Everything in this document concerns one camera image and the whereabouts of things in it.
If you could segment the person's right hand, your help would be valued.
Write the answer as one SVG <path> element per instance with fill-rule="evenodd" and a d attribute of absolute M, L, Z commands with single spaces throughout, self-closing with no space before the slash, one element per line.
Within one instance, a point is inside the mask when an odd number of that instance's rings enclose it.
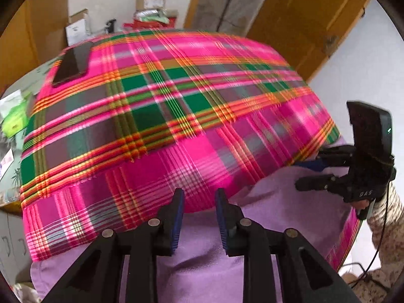
<path fill-rule="evenodd" d="M 368 217 L 370 201 L 360 200 L 351 202 L 350 205 L 355 209 L 356 216 L 358 220 L 365 220 Z"/>

